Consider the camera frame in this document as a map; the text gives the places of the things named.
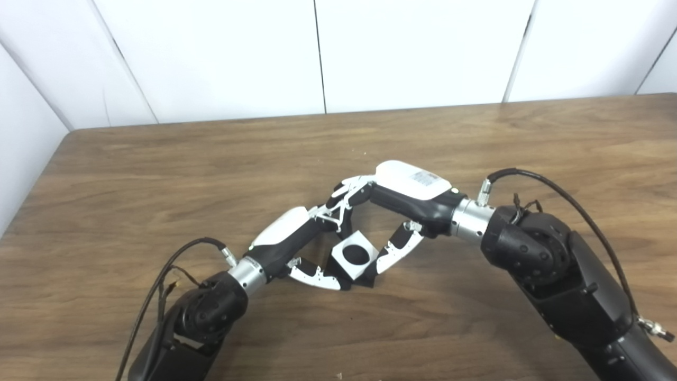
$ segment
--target wood grain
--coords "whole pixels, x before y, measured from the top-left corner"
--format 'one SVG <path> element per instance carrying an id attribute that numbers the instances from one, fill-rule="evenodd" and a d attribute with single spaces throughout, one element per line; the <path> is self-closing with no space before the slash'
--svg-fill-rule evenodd
<path id="1" fill-rule="evenodd" d="M 642 313 L 677 330 L 676 142 L 674 94 L 75 131 L 0 242 L 0 378 L 113 379 L 142 298 L 179 246 L 209 235 L 242 253 L 287 209 L 324 202 L 339 180 L 387 159 L 471 195 L 501 167 L 556 180 L 614 244 Z M 502 180 L 492 203 L 510 203 L 513 191 L 581 230 L 609 264 L 581 219 L 543 186 Z M 373 205 L 355 214 L 376 245 L 402 220 Z M 336 241 L 322 237 L 301 254 L 325 258 Z M 179 263 L 199 277 L 225 268 L 207 247 Z M 676 345 L 657 344 L 677 361 Z M 505 273 L 445 237 L 425 241 L 374 289 L 268 285 L 209 379 L 338 374 L 595 379 Z"/>

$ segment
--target robotic hand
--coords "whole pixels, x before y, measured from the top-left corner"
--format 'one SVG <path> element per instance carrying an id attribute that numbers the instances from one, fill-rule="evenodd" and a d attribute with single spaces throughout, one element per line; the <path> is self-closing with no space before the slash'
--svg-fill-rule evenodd
<path id="1" fill-rule="evenodd" d="M 621 271 L 623 288 L 577 232 L 542 213 L 538 204 L 538 213 L 519 202 L 498 208 L 487 204 L 492 184 L 510 174 L 537 178 L 568 197 L 611 250 L 570 196 L 531 172 L 507 169 L 490 175 L 475 201 L 435 174 L 387 161 L 374 175 L 343 180 L 325 204 L 286 212 L 253 241 L 239 262 L 224 248 L 233 267 L 176 301 L 156 328 L 159 336 L 152 336 L 159 337 L 160 345 L 146 342 L 130 367 L 130 381 L 204 380 L 231 326 L 245 313 L 249 296 L 275 278 L 289 276 L 334 290 L 373 287 L 377 275 L 424 238 L 439 235 L 477 244 L 490 264 L 510 274 L 551 330 L 570 342 L 601 380 L 677 380 L 677 368 L 647 335 L 668 341 L 674 336 L 636 313 Z M 366 201 L 410 219 L 380 251 L 352 229 L 353 208 Z M 342 241 L 332 248 L 324 270 L 294 258 L 318 234 L 331 231 Z"/>

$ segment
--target barcode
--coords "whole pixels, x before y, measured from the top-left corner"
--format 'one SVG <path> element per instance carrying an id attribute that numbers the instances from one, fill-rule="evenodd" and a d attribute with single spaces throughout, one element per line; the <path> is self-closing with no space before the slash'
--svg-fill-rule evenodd
<path id="1" fill-rule="evenodd" d="M 409 176 L 409 178 L 423 186 L 429 186 L 440 180 L 438 175 L 432 174 L 428 171 L 418 171 L 415 174 Z"/>

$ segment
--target white wall panel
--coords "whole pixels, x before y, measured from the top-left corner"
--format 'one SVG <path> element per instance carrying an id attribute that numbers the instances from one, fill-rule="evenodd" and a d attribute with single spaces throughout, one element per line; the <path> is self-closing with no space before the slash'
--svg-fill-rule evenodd
<path id="1" fill-rule="evenodd" d="M 156 123 L 91 0 L 0 0 L 0 40 L 72 127 Z"/>
<path id="2" fill-rule="evenodd" d="M 0 237 L 67 132 L 0 47 Z"/>
<path id="3" fill-rule="evenodd" d="M 677 0 L 538 0 L 510 101 L 634 94 Z"/>
<path id="4" fill-rule="evenodd" d="M 677 93 L 677 37 L 665 47 L 663 54 L 640 87 L 638 94 Z"/>
<path id="5" fill-rule="evenodd" d="M 317 0 L 327 111 L 501 102 L 533 0 Z"/>
<path id="6" fill-rule="evenodd" d="M 160 122 L 323 113 L 312 0 L 96 0 Z"/>

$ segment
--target metal connector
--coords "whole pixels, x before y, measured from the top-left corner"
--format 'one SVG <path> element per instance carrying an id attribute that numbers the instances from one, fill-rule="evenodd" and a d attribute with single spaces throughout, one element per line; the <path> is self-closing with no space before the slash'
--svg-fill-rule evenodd
<path id="1" fill-rule="evenodd" d="M 224 247 L 223 250 L 221 250 L 221 253 L 223 253 L 223 256 L 225 257 L 225 261 L 228 263 L 228 266 L 230 267 L 235 267 L 238 265 L 238 260 L 235 258 L 233 253 L 228 249 L 227 247 Z"/>
<path id="2" fill-rule="evenodd" d="M 492 182 L 488 178 L 484 179 L 482 182 L 482 187 L 479 189 L 479 194 L 477 195 L 477 205 L 484 207 L 489 203 L 489 194 L 492 191 Z"/>
<path id="3" fill-rule="evenodd" d="M 639 326 L 643 328 L 648 335 L 658 336 L 661 339 L 668 342 L 672 342 L 673 340 L 675 340 L 675 335 L 664 330 L 663 327 L 660 324 L 656 323 L 655 321 L 639 317 L 637 318 L 637 322 L 639 323 Z"/>

